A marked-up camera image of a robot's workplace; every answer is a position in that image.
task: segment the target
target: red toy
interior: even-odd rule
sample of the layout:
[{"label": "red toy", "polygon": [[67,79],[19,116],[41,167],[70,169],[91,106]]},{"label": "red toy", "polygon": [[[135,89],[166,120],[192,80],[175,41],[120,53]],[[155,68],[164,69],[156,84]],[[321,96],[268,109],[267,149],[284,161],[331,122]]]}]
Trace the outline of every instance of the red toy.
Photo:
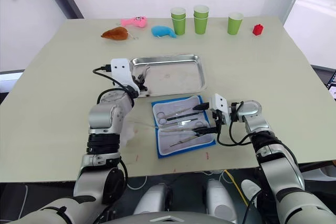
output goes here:
[{"label": "red toy", "polygon": [[261,24],[255,25],[252,33],[253,33],[255,36],[260,35],[260,34],[263,32],[263,31],[262,31],[263,28],[264,28],[264,27],[263,27]]}]

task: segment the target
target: stainless steel tray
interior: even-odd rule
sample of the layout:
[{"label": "stainless steel tray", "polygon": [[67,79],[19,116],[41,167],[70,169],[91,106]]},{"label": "stainless steel tray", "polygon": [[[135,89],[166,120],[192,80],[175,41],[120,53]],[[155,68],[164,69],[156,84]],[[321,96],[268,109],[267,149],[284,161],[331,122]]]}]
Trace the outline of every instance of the stainless steel tray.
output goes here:
[{"label": "stainless steel tray", "polygon": [[132,75],[138,77],[147,67],[144,85],[147,92],[139,97],[188,94],[206,88],[201,58],[197,55],[169,55],[131,60]]}]

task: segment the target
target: floor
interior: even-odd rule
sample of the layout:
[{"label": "floor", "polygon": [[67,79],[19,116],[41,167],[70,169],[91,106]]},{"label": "floor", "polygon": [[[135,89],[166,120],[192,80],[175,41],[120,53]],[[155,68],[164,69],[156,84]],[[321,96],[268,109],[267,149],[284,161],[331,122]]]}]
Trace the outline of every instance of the floor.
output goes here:
[{"label": "floor", "polygon": [[[316,70],[316,73],[323,83],[328,82],[329,73],[318,69]],[[0,103],[4,100],[6,95],[7,94],[0,94]],[[230,172],[235,177],[235,180],[239,185],[242,180],[246,178],[255,180],[253,176],[253,169],[236,169],[230,170]],[[186,173],[151,176],[148,178],[147,183],[142,189],[127,189],[121,199],[115,204],[113,210],[117,212],[117,218],[131,215],[139,202],[139,199],[149,187],[158,183],[166,183],[173,189],[174,196],[172,210],[205,213],[202,187],[204,188],[207,180],[211,178],[218,179],[219,174],[207,176],[203,173]],[[131,178],[129,184],[133,187],[138,187],[143,183],[143,181],[143,177]],[[75,182],[26,184],[0,183],[0,219],[16,220],[18,218],[25,196],[25,185],[28,186],[28,193],[22,216],[43,207],[57,198],[71,196],[74,184]],[[233,199],[238,214],[238,223],[241,223],[246,206],[233,184],[228,184],[226,182],[223,182],[223,184]],[[306,190],[308,191],[326,191],[329,193],[335,193],[335,188],[336,182],[306,181]],[[252,208],[246,223],[262,223],[256,209]]]}]

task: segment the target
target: blue plush fish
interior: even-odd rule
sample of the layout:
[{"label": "blue plush fish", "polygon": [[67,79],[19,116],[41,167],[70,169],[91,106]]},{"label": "blue plush fish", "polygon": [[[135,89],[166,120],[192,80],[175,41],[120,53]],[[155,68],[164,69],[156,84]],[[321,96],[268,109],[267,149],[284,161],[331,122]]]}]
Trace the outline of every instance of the blue plush fish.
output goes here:
[{"label": "blue plush fish", "polygon": [[159,38],[165,35],[169,35],[172,38],[176,38],[176,34],[174,33],[173,29],[167,26],[153,26],[152,34],[153,36]]}]

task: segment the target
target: white tabletop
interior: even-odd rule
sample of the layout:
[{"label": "white tabletop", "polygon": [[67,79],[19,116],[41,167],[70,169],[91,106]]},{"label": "white tabletop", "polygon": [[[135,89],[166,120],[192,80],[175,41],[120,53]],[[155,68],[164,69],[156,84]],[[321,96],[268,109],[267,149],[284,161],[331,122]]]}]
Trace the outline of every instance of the white tabletop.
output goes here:
[{"label": "white tabletop", "polygon": [[[275,134],[300,163],[335,159],[336,103],[308,61],[274,17],[245,18],[239,34],[226,32],[227,18],[211,18],[204,35],[155,38],[149,19],[145,29],[130,27],[138,40],[112,41],[100,35],[118,20],[68,20],[41,50],[0,106],[0,182],[75,180],[88,139],[88,112],[98,94],[111,87],[92,69],[112,58],[196,54],[205,68],[203,100],[219,93],[228,102],[257,100]],[[263,24],[254,36],[255,24]],[[151,102],[185,97],[140,98],[128,116],[135,137],[121,154],[130,176],[257,166],[252,146],[218,144],[158,159]],[[242,138],[244,124],[234,124]],[[222,142],[229,143],[223,126]]]}]

